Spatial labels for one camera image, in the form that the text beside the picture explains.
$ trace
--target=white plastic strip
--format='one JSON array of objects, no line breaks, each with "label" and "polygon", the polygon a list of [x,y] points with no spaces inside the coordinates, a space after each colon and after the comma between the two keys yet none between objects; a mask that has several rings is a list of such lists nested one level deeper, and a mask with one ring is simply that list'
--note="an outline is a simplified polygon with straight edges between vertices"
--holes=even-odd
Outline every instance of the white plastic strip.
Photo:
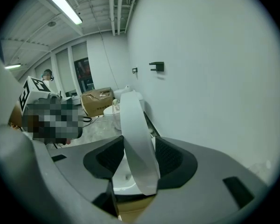
[{"label": "white plastic strip", "polygon": [[136,92],[121,95],[120,122],[126,158],[134,180],[144,195],[156,193],[160,178],[154,146]]}]

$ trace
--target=white toilet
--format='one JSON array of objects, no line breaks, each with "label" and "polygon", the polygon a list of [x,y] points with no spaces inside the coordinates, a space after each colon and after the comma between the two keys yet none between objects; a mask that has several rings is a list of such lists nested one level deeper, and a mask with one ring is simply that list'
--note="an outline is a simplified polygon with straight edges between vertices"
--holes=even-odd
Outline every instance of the white toilet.
[{"label": "white toilet", "polygon": [[[144,111],[143,96],[139,92],[136,92],[136,94],[137,94],[137,97],[139,99],[142,110]],[[120,127],[120,111],[114,110],[114,116],[113,116],[113,110],[112,110],[112,105],[111,105],[104,110],[104,115],[106,116],[107,119],[113,121],[113,124],[114,124],[115,128],[121,130],[121,127]]]}]

